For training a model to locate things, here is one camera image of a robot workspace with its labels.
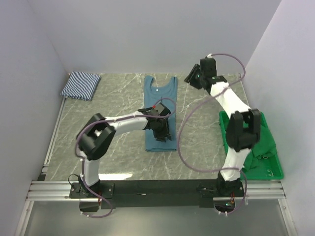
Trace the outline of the green tank top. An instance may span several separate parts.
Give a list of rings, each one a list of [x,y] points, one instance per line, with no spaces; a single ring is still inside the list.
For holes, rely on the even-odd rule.
[[[224,149],[227,154],[223,167],[224,168],[235,167],[235,161],[232,160],[232,157],[234,157],[232,154],[234,152],[232,152],[232,154],[228,154],[229,146],[226,142],[226,137],[225,137],[227,123],[224,123],[223,121],[221,121],[220,128],[222,132]],[[246,160],[244,161],[244,164],[243,164],[244,172],[247,172],[254,168],[258,168],[259,161],[263,159],[264,157],[270,158],[270,157],[274,157],[277,154],[276,143],[274,141],[274,138],[269,128],[267,128],[264,125],[261,125],[260,128],[261,128],[260,141],[255,144],[255,146],[251,149],[251,152],[247,155]]]

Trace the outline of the blue white striped tank top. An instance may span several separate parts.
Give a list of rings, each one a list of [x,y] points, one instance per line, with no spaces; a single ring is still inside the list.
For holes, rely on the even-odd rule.
[[[83,101],[91,101],[101,76],[95,73],[73,71],[61,91],[61,96]]]

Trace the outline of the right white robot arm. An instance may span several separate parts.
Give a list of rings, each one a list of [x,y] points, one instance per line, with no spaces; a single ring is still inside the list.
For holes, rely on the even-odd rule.
[[[217,74],[212,54],[202,58],[200,64],[195,64],[184,81],[196,89],[207,91],[228,115],[225,132],[228,152],[216,184],[217,193],[227,196],[239,186],[240,171],[246,157],[260,140],[260,111],[243,102],[230,88],[227,79]]]

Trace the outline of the green plastic bin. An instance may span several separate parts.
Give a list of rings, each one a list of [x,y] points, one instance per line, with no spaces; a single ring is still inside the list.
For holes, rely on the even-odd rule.
[[[260,125],[269,128],[263,113],[261,113]],[[274,157],[264,157],[259,161],[258,168],[251,169],[244,173],[248,180],[281,180],[284,177],[278,153]]]

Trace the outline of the light blue tank top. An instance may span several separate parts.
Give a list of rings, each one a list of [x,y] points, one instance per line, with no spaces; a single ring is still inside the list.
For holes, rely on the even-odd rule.
[[[171,139],[166,142],[157,141],[151,130],[145,131],[145,151],[147,152],[167,152],[177,150],[176,138],[176,102],[178,91],[178,78],[171,77],[170,81],[163,87],[153,86],[154,77],[147,75],[144,78],[144,105],[151,107],[160,101],[173,115],[168,118]]]

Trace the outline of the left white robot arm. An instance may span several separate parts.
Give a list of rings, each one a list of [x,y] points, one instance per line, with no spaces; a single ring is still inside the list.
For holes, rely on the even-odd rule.
[[[158,103],[124,116],[104,117],[100,113],[93,115],[77,135],[76,141],[76,155],[84,162],[79,177],[81,192],[88,198],[98,193],[100,158],[106,154],[116,136],[145,130],[153,143],[170,141],[168,117],[171,114],[164,104]]]

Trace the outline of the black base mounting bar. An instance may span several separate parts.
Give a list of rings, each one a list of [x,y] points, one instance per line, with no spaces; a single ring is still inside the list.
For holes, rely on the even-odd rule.
[[[238,180],[224,184],[216,179],[101,180],[92,190],[109,202],[97,200],[101,209],[117,207],[213,208],[215,198],[242,197],[245,188]]]

